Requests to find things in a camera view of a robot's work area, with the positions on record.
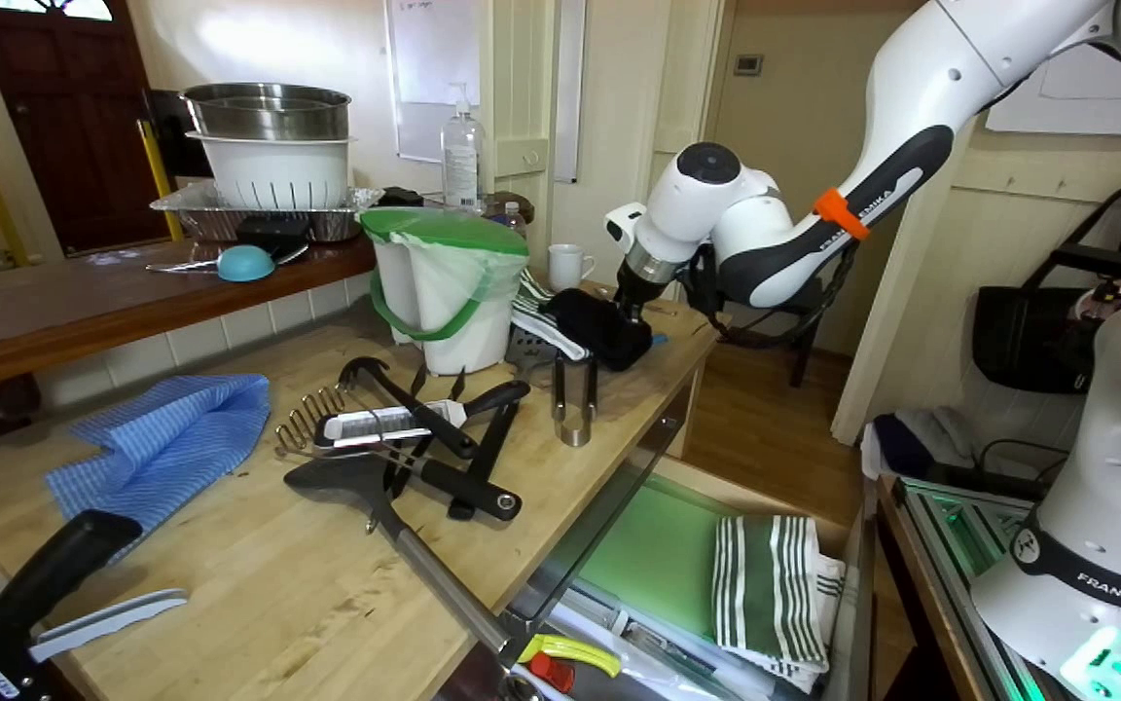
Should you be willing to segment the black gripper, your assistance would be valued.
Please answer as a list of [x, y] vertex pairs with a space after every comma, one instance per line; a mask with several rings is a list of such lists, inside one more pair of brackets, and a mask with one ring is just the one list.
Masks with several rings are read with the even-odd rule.
[[638, 312], [655, 296], [655, 284], [644, 279], [629, 266], [619, 266], [616, 271], [616, 307]]

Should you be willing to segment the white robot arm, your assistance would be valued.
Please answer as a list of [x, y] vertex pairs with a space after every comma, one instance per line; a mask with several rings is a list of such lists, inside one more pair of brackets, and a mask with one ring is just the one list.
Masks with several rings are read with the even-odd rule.
[[[725, 296], [785, 304], [947, 162], [974, 112], [1070, 47], [1121, 59], [1121, 0], [924, 0], [872, 59], [860, 161], [804, 217], [721, 146], [680, 147], [644, 205], [606, 213], [622, 238], [619, 312], [660, 296], [697, 252], [716, 257]], [[1098, 329], [1063, 470], [969, 595], [1006, 648], [1077, 701], [1121, 701], [1121, 312]]]

